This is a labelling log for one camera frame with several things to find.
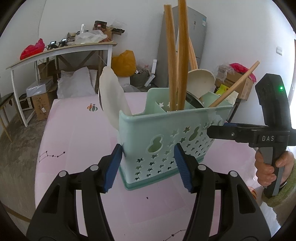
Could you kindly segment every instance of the mint green plastic basket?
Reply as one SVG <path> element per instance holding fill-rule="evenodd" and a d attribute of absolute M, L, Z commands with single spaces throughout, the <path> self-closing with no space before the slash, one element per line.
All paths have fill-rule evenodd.
<path fill-rule="evenodd" d="M 218 97 L 208 92 L 202 97 L 204 106 Z M 126 116 L 120 111 L 119 141 L 124 149 L 120 174 L 126 189 L 137 189 L 178 173 L 173 151 L 177 143 L 201 162 L 214 141 L 207 136 L 207 128 L 222 126 L 231 108 L 226 100 L 218 107 L 200 109 L 186 102 L 185 110 L 168 112 L 169 89 L 152 88 L 143 113 Z"/>

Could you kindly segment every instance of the yellow package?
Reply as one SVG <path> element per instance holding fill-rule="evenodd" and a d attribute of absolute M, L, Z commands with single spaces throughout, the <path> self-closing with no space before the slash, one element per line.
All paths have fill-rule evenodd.
<path fill-rule="evenodd" d="M 111 69 L 119 77 L 130 77 L 136 71 L 136 58 L 131 50 L 126 50 L 119 56 L 112 57 Z"/>
<path fill-rule="evenodd" d="M 226 92 L 229 88 L 223 84 L 221 84 L 220 88 L 217 90 L 215 94 L 217 95 L 223 95 L 224 92 Z"/>

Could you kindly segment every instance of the gray refrigerator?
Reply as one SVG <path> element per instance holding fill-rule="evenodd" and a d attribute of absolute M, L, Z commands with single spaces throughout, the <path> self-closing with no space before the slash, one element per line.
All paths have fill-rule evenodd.
<path fill-rule="evenodd" d="M 206 34 L 206 22 L 207 18 L 195 11 L 194 9 L 187 7 L 188 15 L 188 32 L 191 39 L 195 57 L 198 66 L 202 57 L 203 46 L 205 42 Z M 178 20 L 178 6 L 173 7 L 173 18 L 175 24 L 176 41 L 178 38 L 179 20 Z M 157 53 L 157 65 L 155 71 L 155 79 L 153 80 L 157 87 L 168 87 L 168 52 L 167 52 L 167 41 L 165 32 L 165 18 L 161 27 L 160 40 Z"/>

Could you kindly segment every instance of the finger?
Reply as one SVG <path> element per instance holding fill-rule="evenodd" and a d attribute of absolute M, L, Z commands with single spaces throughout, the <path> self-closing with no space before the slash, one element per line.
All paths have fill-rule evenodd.
<path fill-rule="evenodd" d="M 264 174 L 259 171 L 256 172 L 256 176 L 258 179 L 266 182 L 273 182 L 276 180 L 276 175 L 275 174 Z"/>
<path fill-rule="evenodd" d="M 285 151 L 280 158 L 276 161 L 277 167 L 284 167 L 289 163 L 293 163 L 294 161 L 294 155 L 292 152 Z"/>
<path fill-rule="evenodd" d="M 269 164 L 265 164 L 263 162 L 256 161 L 255 162 L 255 167 L 257 170 L 263 174 L 271 174 L 274 173 L 274 167 Z"/>
<path fill-rule="evenodd" d="M 259 151 L 256 151 L 255 160 L 258 162 L 264 162 L 263 156 Z"/>
<path fill-rule="evenodd" d="M 266 182 L 266 181 L 261 180 L 261 179 L 259 179 L 259 178 L 258 178 L 257 181 L 258 181 L 258 183 L 259 183 L 260 185 L 262 185 L 262 186 L 264 186 L 264 187 L 269 186 L 269 185 L 271 184 L 271 182 Z"/>

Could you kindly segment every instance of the basket base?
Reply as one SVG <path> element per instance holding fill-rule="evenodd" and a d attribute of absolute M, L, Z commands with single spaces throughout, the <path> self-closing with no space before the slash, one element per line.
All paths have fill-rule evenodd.
<path fill-rule="evenodd" d="M 197 162 L 200 163 L 203 161 L 205 155 L 199 157 L 197 159 Z M 138 181 L 138 182 L 134 182 L 134 183 L 127 183 L 126 182 L 126 178 L 122 172 L 122 169 L 121 169 L 121 166 L 119 166 L 119 173 L 120 173 L 120 176 L 121 176 L 121 179 L 122 179 L 122 182 L 124 184 L 124 187 L 129 190 L 129 191 L 132 191 L 132 190 L 135 190 L 135 189 L 138 189 L 138 188 L 142 188 L 142 187 L 145 187 L 145 186 L 149 186 L 151 184 L 154 184 L 154 183 L 157 183 L 159 181 L 162 181 L 166 178 L 169 178 L 173 175 L 176 175 L 177 173 L 179 173 L 179 169 L 178 168 L 175 168 L 171 171 L 167 171 L 165 173 L 162 173 L 162 174 L 159 174 L 159 175 L 156 175 L 154 177 L 151 177 L 151 178 L 148 178 L 148 179 L 145 179 L 145 180 L 141 180 L 141 181 Z"/>

